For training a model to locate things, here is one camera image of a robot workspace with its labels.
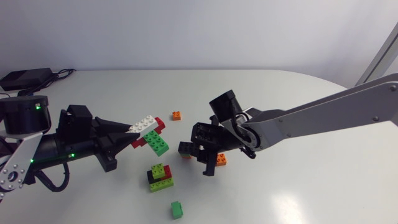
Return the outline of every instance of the black lego brick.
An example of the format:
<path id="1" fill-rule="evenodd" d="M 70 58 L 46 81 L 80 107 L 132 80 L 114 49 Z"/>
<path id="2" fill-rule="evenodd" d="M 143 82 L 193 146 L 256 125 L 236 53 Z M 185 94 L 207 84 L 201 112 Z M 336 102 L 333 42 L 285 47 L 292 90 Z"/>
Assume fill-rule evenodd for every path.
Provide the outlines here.
<path id="1" fill-rule="evenodd" d="M 194 156 L 199 150 L 200 146 L 193 142 L 180 142 L 180 145 L 178 146 L 178 153 L 180 154 L 188 154 Z"/>
<path id="2" fill-rule="evenodd" d="M 147 171 L 147 177 L 148 177 L 148 182 L 149 182 L 149 184 L 154 184 L 154 183 L 156 183 L 156 182 L 161 181 L 160 178 L 154 179 L 154 176 L 152 175 L 152 170 L 148 170 L 148 171 Z"/>

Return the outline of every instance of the screw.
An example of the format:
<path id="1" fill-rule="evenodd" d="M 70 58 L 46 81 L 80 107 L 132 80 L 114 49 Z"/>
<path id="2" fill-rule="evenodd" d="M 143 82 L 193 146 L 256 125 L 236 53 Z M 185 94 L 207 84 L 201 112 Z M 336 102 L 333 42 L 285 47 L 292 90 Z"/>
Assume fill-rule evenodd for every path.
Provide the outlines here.
<path id="1" fill-rule="evenodd" d="M 396 91 L 397 90 L 397 86 L 396 85 L 392 85 L 389 87 L 390 91 Z"/>

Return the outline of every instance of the black power adapter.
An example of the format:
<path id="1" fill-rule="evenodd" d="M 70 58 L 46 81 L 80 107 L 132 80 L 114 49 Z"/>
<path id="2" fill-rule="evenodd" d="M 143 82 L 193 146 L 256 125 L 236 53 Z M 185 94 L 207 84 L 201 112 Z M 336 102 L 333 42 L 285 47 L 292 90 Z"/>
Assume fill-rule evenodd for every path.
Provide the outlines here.
<path id="1" fill-rule="evenodd" d="M 40 86 L 54 74 L 50 68 L 38 68 L 10 72 L 0 80 L 0 86 L 5 90 L 24 90 Z"/>

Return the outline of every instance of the green lego brick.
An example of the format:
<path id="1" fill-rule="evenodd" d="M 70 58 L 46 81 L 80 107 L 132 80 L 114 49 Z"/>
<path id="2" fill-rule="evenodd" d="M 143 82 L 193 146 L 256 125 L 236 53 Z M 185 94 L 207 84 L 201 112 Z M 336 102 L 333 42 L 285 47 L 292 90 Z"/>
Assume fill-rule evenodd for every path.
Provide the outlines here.
<path id="1" fill-rule="evenodd" d="M 169 150 L 169 145 L 156 133 L 155 130 L 152 130 L 150 133 L 144 136 L 145 141 L 148 142 L 148 145 L 154 150 L 157 156 L 161 156 L 167 150 Z"/>
<path id="2" fill-rule="evenodd" d="M 154 179 L 162 178 L 166 176 L 166 173 L 164 172 L 164 167 L 163 164 L 157 164 L 152 166 L 152 176 Z"/>
<path id="3" fill-rule="evenodd" d="M 174 186 L 173 177 L 151 184 L 150 191 L 155 192 L 171 186 Z"/>
<path id="4" fill-rule="evenodd" d="M 191 157 L 189 154 L 180 153 L 180 156 Z"/>
<path id="5" fill-rule="evenodd" d="M 172 202 L 172 211 L 174 219 L 178 219 L 182 217 L 182 207 L 179 201 Z"/>

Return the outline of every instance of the white lego brick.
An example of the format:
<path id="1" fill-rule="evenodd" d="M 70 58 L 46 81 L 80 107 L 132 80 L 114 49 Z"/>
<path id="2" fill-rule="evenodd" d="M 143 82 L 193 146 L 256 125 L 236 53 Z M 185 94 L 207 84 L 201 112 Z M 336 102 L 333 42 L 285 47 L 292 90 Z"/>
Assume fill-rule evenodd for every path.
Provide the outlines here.
<path id="1" fill-rule="evenodd" d="M 151 115 L 146 116 L 140 122 L 137 122 L 135 125 L 129 128 L 129 131 L 126 133 L 140 133 L 140 136 L 148 134 L 150 131 L 157 127 L 157 122 L 154 117 Z"/>

